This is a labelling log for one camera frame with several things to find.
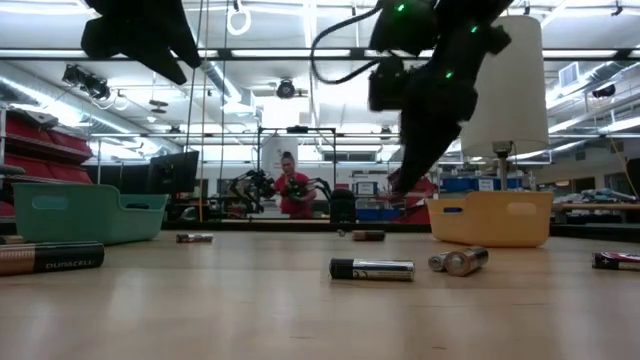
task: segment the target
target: black battery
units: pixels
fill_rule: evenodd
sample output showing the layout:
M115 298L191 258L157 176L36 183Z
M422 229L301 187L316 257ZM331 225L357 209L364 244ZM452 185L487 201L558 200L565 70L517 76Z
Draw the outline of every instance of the black battery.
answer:
M482 247L471 247L463 251L452 251L444 259L449 275L467 276L489 261L489 251Z
M333 279L413 281L414 264L410 260L331 259Z
M617 252L593 253L591 267L594 269L640 271L640 254Z
M384 241L386 234L382 230L354 231L351 233L353 241Z
M444 259L447 257L449 253L440 253L438 255L433 255L429 258L429 267L431 270L435 272L445 272L447 269L444 267Z
M176 243L178 244L191 244L191 243L212 243L213 234L178 234L176 235Z

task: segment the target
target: computer monitor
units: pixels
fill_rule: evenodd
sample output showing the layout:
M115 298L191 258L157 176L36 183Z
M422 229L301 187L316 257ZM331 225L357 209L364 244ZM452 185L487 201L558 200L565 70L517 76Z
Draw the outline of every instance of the computer monitor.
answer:
M171 195L193 192L199 156L199 151L190 151L151 158L147 192Z

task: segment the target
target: security camera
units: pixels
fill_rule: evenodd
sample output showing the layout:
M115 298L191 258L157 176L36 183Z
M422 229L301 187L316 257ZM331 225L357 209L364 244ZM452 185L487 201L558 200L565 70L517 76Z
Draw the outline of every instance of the security camera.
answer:
M282 79L280 81L280 85L278 85L278 89L276 90L276 95L280 99L291 99L296 95L296 88L293 86L291 79Z

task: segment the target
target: ceiling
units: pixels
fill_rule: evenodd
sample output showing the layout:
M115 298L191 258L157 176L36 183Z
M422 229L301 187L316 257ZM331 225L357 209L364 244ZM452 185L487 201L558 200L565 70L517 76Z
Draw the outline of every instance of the ceiling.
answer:
M362 13L375 3L374 0L245 0L241 5L250 13L251 22L246 32L232 35L227 31L225 15L227 5L232 5L232 2L183 2L193 29L198 28L200 7L209 9L203 12L200 26L198 38L201 47L236 49L308 48L319 31L349 18L352 8L357 13ZM545 48L636 47L640 45L640 3L636 0L622 0L618 5L623 7L622 13L611 16L616 10L616 1L613 0L515 0L509 13L513 15L529 11L529 16L540 20L544 25ZM82 0L0 0L0 49L79 49L84 24L94 16L97 15ZM366 47L375 18L333 33L321 42L320 47ZM234 15L231 24L235 29L241 28L244 25L243 16ZM61 81L68 62L4 62L47 84L68 90L67 85ZM199 70L195 72L193 84L189 81L183 86L177 86L161 76L154 76L152 71L136 62L74 63L108 79L113 93L119 92L126 98L118 99L114 106L114 95L111 101L100 102L96 106L106 108L104 111L111 116L131 123L137 129L164 132L170 125L185 127L190 123L199 127L203 121L213 125L224 120L227 131L255 131L255 116L222 111L220 93ZM320 69L327 77L338 78L363 64L364 62L356 61L324 61L320 63ZM307 125L335 126L346 131L356 129L357 132L379 131L381 126L397 124L397 113L372 113L367 109L368 73L342 85L317 85L313 95L318 118L313 121L315 119L309 115L311 107L308 94L312 82L308 61L229 61L218 65L234 87L250 91L255 97L255 105L264 106L263 125L266 126L273 126L264 123L267 118L276 124L293 125L302 122ZM558 70L567 65L569 63L566 62L545 64L549 92L553 91L558 82ZM581 69L600 65L603 63L583 64ZM184 65L183 70L191 79L192 70ZM286 101L275 98L275 87L283 78L292 79L302 96ZM624 84L626 96L636 93L635 87L640 83L635 81L635 72L627 74ZM76 89L71 89L62 98L73 95L88 100L88 97ZM166 114L151 113L151 99L169 103ZM296 110L284 111L284 108ZM585 113L585 109L583 96L577 96L568 102L562 101L549 109L549 125L570 120ZM153 122L149 121L151 116L155 118Z

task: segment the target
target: lamp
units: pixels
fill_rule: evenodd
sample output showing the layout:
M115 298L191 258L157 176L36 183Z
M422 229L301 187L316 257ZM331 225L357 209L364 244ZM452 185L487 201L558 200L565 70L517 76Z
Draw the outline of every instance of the lamp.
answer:
M461 133L465 156L498 156L502 190L507 189L507 157L549 146L540 23L528 16L501 17L512 43L486 57L478 74L478 104Z

